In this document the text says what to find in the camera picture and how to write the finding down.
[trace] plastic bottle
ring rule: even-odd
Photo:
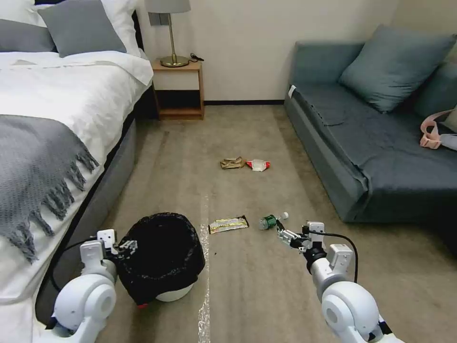
[[[258,222],[258,228],[261,230],[268,230],[276,226],[276,220],[285,220],[289,217],[287,212],[281,213],[280,216],[275,217],[273,214],[263,217]]]

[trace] tape line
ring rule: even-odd
[[[208,195],[202,197],[201,200],[201,225],[200,225],[200,243],[205,256],[206,269],[206,293],[203,304],[199,309],[199,343],[210,343],[209,335],[209,210],[208,210]]]

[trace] red and white wrapper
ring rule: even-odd
[[[264,160],[246,161],[246,164],[255,172],[263,172],[265,169],[270,167],[270,162]]]

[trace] trash can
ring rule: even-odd
[[[157,298],[183,297],[197,281],[205,258],[195,228],[178,213],[157,213],[140,219],[122,238],[114,257],[119,278],[138,306]]]

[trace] throw pillow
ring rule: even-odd
[[[68,0],[35,0],[35,8],[48,8],[63,1]],[[135,37],[135,27],[132,19],[132,14],[138,0],[101,0],[101,2],[105,8],[108,19],[111,21],[114,30],[124,44],[127,53],[133,56],[141,57],[141,52]]]
[[[100,0],[66,0],[38,13],[61,57],[93,51],[126,52]]]
[[[430,76],[456,39],[380,25],[339,82],[379,111],[391,111]]]
[[[0,52],[54,51],[55,45],[47,28],[18,21],[0,19]]]

